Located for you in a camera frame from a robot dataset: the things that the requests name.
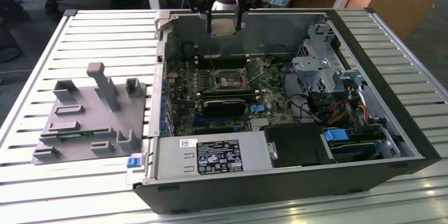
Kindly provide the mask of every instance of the blue tab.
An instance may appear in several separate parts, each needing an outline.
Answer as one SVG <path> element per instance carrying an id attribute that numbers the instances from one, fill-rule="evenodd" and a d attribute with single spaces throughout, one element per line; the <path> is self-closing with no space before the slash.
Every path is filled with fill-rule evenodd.
<path id="1" fill-rule="evenodd" d="M 141 166 L 141 157 L 129 157 L 125 165 L 128 168 L 137 168 Z"/>
<path id="2" fill-rule="evenodd" d="M 250 106 L 250 112 L 252 113 L 260 113 L 264 111 L 264 105 Z"/>
<path id="3" fill-rule="evenodd" d="M 262 104 L 257 106 L 257 112 L 261 112 L 261 111 L 264 111 L 264 105 Z"/>
<path id="4" fill-rule="evenodd" d="M 348 140 L 345 129 L 329 129 L 328 131 L 324 132 L 324 136 L 328 142 Z"/>

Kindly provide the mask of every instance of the barcode sticker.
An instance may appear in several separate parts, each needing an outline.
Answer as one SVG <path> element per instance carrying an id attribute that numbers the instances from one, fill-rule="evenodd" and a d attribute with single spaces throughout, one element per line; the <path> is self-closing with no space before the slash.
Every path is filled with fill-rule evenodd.
<path id="1" fill-rule="evenodd" d="M 196 147 L 197 139 L 181 139 L 180 148 L 182 147 Z"/>

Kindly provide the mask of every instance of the warning label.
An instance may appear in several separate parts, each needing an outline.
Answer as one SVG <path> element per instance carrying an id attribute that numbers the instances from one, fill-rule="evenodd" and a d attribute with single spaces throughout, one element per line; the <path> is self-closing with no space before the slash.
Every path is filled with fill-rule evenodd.
<path id="1" fill-rule="evenodd" d="M 196 150 L 200 175 L 242 171 L 237 140 L 196 143 Z"/>

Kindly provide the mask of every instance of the white metal rail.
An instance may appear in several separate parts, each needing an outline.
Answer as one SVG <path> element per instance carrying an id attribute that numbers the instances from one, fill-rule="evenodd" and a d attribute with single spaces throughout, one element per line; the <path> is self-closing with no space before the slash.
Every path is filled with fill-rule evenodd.
<path id="1" fill-rule="evenodd" d="M 0 222 L 376 224 L 446 221 L 445 91 L 374 15 L 362 10 L 340 10 L 338 14 L 433 143 L 442 157 L 440 162 L 365 193 L 166 216 L 154 214 L 130 191 L 125 183 L 125 157 L 30 165 L 54 100 L 50 90 L 57 79 L 73 78 L 76 86 L 93 85 L 85 66 L 101 61 L 114 83 L 122 83 L 129 77 L 152 83 L 156 12 L 78 11 L 74 17 L 62 18 L 0 129 Z M 148 87 L 146 107 L 150 92 Z"/>

